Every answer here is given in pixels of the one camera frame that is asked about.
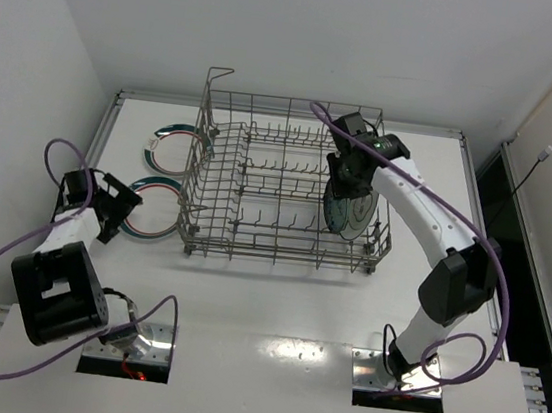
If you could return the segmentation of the white plate with grey pattern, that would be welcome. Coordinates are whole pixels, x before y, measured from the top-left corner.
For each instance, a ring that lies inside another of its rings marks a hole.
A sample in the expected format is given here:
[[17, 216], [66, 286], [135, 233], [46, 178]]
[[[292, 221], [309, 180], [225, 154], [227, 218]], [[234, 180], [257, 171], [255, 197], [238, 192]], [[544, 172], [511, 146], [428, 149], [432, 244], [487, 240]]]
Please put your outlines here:
[[340, 232], [344, 240], [355, 240], [367, 230], [377, 213], [379, 199], [380, 195], [373, 191], [363, 197], [348, 200], [346, 223]]

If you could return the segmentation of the green blue floral plate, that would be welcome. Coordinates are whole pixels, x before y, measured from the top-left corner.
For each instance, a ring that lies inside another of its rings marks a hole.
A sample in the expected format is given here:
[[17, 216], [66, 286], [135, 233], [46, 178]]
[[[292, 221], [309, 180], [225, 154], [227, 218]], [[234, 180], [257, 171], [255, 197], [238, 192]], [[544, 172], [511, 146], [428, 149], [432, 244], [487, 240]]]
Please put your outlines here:
[[326, 184], [323, 195], [323, 216], [329, 231], [332, 234], [341, 234], [348, 223], [349, 201], [336, 197], [330, 181]]

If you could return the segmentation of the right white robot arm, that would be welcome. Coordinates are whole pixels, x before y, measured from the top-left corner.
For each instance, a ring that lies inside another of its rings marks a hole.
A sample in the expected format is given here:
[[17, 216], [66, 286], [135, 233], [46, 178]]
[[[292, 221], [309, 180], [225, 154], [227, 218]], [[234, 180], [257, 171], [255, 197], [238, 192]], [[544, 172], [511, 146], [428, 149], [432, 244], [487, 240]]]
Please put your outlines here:
[[323, 197], [329, 231], [358, 238], [383, 198], [412, 231], [431, 267], [418, 288], [420, 308], [382, 356], [382, 369], [398, 382], [493, 297], [498, 273], [475, 232], [424, 192], [418, 166], [397, 136], [371, 131], [358, 112], [333, 120], [331, 136], [336, 151], [327, 156]]

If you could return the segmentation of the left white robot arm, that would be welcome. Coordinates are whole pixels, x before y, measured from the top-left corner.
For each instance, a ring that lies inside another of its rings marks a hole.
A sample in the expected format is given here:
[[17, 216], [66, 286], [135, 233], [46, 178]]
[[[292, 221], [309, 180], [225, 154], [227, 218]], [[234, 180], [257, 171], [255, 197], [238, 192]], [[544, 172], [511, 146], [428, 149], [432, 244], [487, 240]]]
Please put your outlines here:
[[90, 259], [91, 244], [109, 243], [143, 199], [112, 174], [70, 171], [59, 183], [54, 226], [33, 253], [16, 257], [12, 278], [33, 345], [100, 330], [109, 323], [106, 295]]

